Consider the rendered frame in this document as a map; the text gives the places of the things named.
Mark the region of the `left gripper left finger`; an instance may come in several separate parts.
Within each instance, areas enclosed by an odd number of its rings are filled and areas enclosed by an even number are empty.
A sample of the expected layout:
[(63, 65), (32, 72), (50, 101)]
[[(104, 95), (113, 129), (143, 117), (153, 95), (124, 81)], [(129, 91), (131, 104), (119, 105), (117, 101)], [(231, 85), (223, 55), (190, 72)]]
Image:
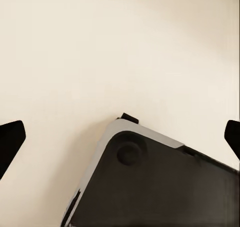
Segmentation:
[(0, 180), (26, 139), (21, 120), (0, 125)]

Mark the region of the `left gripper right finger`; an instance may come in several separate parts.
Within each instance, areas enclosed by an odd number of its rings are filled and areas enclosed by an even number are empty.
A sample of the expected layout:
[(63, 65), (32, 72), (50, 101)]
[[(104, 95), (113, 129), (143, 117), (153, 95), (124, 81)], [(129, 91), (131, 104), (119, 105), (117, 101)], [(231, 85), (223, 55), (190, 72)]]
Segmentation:
[(235, 120), (229, 120), (225, 132), (224, 138), (237, 155), (240, 160), (240, 122)]

